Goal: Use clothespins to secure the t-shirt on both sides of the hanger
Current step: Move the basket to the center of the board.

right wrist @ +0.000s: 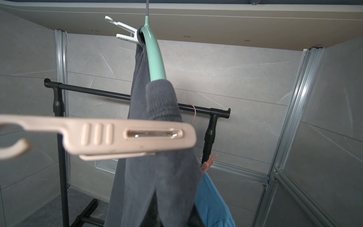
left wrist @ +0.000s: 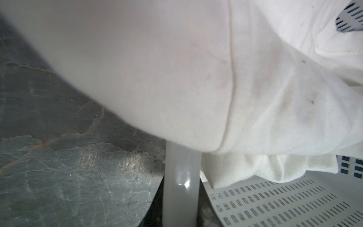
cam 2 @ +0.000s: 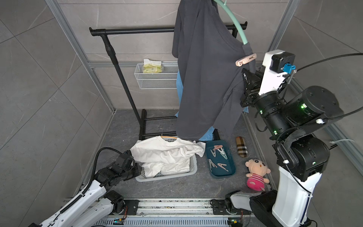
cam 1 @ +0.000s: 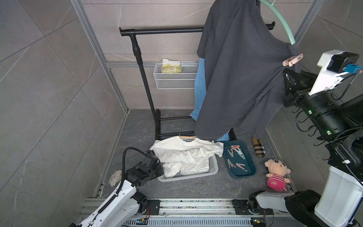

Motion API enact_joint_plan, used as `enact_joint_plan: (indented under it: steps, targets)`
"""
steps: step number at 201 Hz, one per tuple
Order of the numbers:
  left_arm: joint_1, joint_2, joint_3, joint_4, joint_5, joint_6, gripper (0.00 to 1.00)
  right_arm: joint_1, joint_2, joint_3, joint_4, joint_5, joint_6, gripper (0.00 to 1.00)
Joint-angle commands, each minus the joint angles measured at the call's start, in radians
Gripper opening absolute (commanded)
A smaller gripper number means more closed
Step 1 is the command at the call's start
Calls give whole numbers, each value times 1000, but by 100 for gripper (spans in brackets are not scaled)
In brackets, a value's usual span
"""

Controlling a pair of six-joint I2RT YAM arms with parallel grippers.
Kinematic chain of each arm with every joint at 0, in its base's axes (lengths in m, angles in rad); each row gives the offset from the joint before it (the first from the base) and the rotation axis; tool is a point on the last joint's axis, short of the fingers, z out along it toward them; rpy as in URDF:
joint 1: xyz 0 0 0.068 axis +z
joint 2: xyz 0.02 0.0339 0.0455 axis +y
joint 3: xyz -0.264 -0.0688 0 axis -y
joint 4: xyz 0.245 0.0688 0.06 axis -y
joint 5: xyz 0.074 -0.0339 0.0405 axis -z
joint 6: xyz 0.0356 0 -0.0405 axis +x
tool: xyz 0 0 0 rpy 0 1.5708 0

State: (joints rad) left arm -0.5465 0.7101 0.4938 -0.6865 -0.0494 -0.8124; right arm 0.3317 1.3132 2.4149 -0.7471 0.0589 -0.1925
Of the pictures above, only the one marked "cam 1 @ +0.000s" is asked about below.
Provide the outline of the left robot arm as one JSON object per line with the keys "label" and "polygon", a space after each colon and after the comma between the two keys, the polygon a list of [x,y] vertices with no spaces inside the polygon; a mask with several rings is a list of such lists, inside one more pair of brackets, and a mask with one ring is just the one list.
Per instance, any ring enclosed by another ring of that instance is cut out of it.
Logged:
{"label": "left robot arm", "polygon": [[[134,150],[143,156],[142,161],[126,170],[126,154]],[[123,152],[122,178],[111,195],[86,219],[71,227],[120,227],[130,217],[148,210],[147,196],[139,189],[148,181],[164,174],[162,163],[154,151],[146,152],[128,147]]]}

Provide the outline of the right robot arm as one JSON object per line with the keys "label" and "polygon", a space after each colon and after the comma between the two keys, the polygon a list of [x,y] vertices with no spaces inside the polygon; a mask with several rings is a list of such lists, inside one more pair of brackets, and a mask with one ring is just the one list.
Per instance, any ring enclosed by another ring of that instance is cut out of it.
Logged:
{"label": "right robot arm", "polygon": [[297,116],[305,114],[329,151],[328,178],[321,194],[255,192],[249,196],[249,211],[286,212],[308,227],[356,226],[354,216],[363,203],[363,97],[340,103],[331,91],[310,93],[315,74],[285,69],[283,76],[284,106],[297,107]]}

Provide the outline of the light blue t-shirt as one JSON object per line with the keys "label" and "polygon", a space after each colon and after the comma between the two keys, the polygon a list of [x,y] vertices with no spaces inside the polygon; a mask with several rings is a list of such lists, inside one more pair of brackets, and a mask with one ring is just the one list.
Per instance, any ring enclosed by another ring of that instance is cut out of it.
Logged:
{"label": "light blue t-shirt", "polygon": [[190,117],[195,120],[196,123],[198,122],[198,116],[206,94],[205,59],[199,58],[198,70],[194,81],[194,110],[190,114]]}

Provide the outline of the dark grey garment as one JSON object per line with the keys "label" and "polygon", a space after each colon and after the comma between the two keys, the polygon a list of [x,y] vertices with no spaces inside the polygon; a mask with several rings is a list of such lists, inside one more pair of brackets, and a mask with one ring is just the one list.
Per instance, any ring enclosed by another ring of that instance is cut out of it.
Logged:
{"label": "dark grey garment", "polygon": [[283,62],[299,53],[271,34],[258,1],[215,1],[197,50],[207,91],[196,136],[214,141],[243,128],[259,137],[283,105]]}

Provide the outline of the green plastic hanger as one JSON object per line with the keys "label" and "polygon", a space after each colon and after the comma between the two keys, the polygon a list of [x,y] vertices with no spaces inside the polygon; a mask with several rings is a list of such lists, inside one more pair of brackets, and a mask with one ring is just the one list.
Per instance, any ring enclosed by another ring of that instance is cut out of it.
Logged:
{"label": "green plastic hanger", "polygon": [[261,3],[263,3],[264,5],[266,5],[275,15],[276,17],[279,19],[280,23],[282,24],[284,30],[286,31],[286,34],[288,36],[289,42],[291,45],[295,44],[295,37],[292,33],[292,30],[290,28],[290,26],[288,25],[287,21],[285,20],[285,18],[283,17],[283,15],[278,11],[278,9],[275,7],[273,2],[269,2],[268,0],[259,0]]}

